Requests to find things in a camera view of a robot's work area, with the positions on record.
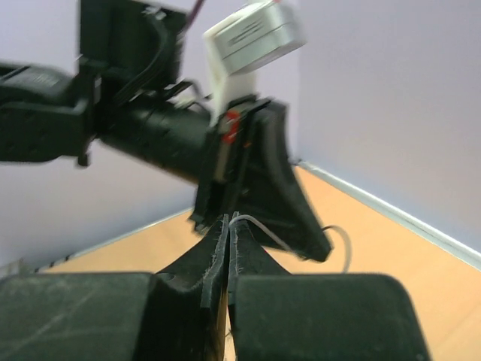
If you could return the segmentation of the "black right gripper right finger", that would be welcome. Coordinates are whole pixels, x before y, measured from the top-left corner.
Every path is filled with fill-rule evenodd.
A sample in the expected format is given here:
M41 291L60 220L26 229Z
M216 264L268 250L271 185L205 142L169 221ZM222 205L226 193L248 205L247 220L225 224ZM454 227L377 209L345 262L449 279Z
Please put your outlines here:
M229 277L241 275L289 275L259 243L268 236L252 216L234 212L229 222Z

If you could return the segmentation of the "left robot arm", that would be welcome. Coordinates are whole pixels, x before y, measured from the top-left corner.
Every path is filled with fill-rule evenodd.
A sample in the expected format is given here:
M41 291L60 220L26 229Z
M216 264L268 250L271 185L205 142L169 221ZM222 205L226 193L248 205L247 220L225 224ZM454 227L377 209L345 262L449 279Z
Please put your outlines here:
M222 214L268 228L263 245L323 262L331 244L289 163L287 107L256 93L256 72L302 47L293 9L251 1L203 36L209 95L179 78L195 19L143 1L80 3L79 70L2 64L1 160L89 165L94 140L197 186L195 230Z

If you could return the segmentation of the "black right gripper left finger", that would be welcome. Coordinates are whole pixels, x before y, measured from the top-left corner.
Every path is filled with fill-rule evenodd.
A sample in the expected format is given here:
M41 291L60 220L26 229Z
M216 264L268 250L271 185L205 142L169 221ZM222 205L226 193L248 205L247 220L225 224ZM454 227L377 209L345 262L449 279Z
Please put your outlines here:
M202 239L156 273L161 308L224 308L229 215L220 215Z

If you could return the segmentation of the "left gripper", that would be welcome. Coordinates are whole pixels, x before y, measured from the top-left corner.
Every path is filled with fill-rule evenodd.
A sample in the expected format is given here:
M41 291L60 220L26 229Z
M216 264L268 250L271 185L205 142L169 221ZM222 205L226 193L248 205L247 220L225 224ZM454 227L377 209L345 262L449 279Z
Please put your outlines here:
M265 224L299 256L327 260L331 244L289 163L286 115L273 98L231 101L208 126L203 144L193 230L206 233L218 216L240 212Z

